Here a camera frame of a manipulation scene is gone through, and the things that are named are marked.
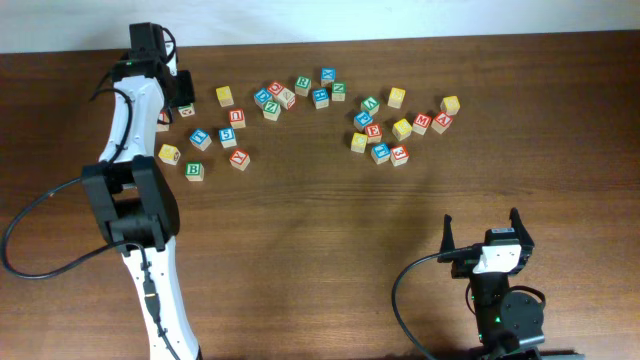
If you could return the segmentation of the yellow C block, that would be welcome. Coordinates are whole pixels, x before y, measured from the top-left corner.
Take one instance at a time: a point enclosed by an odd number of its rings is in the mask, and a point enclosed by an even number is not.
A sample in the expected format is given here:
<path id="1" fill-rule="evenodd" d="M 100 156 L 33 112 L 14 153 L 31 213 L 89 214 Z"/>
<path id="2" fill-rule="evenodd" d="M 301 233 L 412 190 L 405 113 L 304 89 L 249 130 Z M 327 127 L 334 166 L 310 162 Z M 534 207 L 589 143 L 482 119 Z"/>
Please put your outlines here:
<path id="1" fill-rule="evenodd" d="M 368 136 L 364 133 L 354 133 L 352 136 L 350 149 L 352 152 L 364 153 L 368 144 Z"/>

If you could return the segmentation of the red I block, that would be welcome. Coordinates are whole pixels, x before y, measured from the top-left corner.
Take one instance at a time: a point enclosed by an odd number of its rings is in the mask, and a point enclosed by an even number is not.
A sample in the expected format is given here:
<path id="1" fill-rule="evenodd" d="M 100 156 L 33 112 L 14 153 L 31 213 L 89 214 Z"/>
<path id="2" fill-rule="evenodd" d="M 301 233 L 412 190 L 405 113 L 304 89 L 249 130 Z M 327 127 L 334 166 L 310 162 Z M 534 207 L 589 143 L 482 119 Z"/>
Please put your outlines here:
<path id="1" fill-rule="evenodd" d="M 161 112 L 156 123 L 157 132 L 166 132 L 170 129 L 169 117 L 165 112 Z"/>

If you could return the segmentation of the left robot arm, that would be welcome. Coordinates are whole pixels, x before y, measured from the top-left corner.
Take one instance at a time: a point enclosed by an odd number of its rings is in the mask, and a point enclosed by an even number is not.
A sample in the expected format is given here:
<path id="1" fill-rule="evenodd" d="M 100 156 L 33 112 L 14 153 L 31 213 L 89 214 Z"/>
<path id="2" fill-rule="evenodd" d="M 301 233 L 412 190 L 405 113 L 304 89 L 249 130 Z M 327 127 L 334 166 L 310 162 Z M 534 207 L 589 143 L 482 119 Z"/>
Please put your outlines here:
<path id="1" fill-rule="evenodd" d="M 169 62 L 166 29 L 129 27 L 131 47 L 109 71 L 115 100 L 107 144 L 81 183 L 104 240 L 116 247 L 139 299 L 153 359 L 199 359 L 201 348 L 186 316 L 176 270 L 180 229 L 177 201 L 155 158 L 161 113 L 190 86 Z"/>

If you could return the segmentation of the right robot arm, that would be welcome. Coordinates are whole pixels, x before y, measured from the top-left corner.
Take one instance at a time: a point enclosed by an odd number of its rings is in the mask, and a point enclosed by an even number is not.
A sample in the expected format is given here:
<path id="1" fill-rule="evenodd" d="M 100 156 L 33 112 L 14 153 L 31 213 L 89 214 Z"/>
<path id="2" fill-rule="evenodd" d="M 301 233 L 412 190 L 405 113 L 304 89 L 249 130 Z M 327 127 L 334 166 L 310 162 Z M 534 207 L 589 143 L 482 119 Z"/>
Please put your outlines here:
<path id="1" fill-rule="evenodd" d="M 512 286 L 533 254 L 535 243 L 513 208 L 510 225 L 485 232 L 482 243 L 457 248 L 452 217 L 444 216 L 440 263 L 451 265 L 451 277 L 467 279 L 484 357 L 499 359 L 525 353 L 544 342 L 546 297 L 527 286 Z"/>

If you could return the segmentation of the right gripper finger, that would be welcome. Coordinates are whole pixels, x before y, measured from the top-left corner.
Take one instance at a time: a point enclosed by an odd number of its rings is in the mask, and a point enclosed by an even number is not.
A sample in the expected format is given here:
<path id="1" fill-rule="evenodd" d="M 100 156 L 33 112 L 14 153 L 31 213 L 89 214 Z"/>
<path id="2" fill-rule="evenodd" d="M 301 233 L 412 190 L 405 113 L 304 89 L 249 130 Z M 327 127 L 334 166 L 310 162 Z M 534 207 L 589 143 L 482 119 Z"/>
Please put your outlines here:
<path id="1" fill-rule="evenodd" d="M 439 263 L 451 262 L 450 253 L 455 250 L 451 223 L 452 217 L 448 214 L 445 214 L 443 222 L 443 236 L 439 249 L 440 256 L 438 257 Z"/>
<path id="2" fill-rule="evenodd" d="M 516 208 L 512 208 L 509 213 L 511 227 L 515 230 L 520 245 L 524 250 L 533 250 L 534 241 L 522 223 L 519 212 Z"/>

